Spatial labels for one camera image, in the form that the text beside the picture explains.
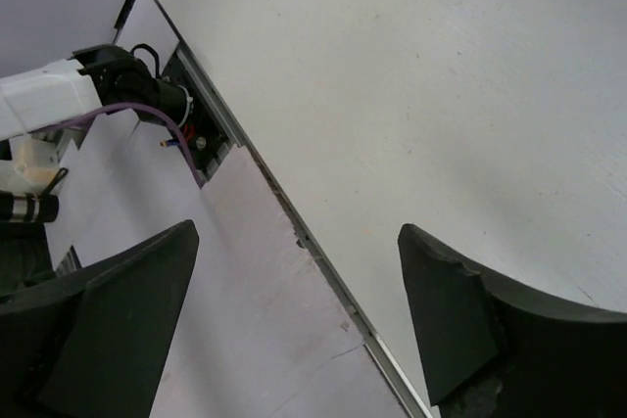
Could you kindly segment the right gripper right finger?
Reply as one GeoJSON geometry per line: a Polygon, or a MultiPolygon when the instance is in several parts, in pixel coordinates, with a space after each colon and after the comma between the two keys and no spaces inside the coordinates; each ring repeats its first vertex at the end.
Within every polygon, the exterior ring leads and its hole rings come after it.
{"type": "Polygon", "coordinates": [[[626,316],[518,282],[415,225],[398,236],[427,395],[444,417],[622,417],[626,316]]]}

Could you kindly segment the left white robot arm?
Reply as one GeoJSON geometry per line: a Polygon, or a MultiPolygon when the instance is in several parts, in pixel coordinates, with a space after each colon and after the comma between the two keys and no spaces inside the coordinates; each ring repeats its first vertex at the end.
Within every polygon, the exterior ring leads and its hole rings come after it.
{"type": "Polygon", "coordinates": [[[1,79],[1,138],[34,132],[106,106],[135,103],[141,119],[156,122],[157,110],[181,127],[193,111],[187,89],[164,81],[157,52],[146,44],[155,68],[133,50],[105,44],[82,49],[39,69],[1,79]]]}

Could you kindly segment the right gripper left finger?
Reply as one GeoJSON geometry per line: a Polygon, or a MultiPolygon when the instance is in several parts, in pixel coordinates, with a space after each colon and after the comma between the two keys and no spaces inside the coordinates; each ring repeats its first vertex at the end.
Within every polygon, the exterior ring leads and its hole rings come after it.
{"type": "Polygon", "coordinates": [[[2,416],[149,416],[198,248],[187,219],[2,295],[2,416]]]}

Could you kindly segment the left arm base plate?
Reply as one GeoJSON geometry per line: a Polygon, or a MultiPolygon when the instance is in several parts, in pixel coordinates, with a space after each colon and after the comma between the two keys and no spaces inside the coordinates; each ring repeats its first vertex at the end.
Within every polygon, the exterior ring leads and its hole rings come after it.
{"type": "Polygon", "coordinates": [[[244,135],[222,97],[191,49],[180,43],[166,62],[163,77],[184,86],[193,98],[186,136],[197,169],[205,181],[217,172],[233,147],[245,144],[244,135]]]}

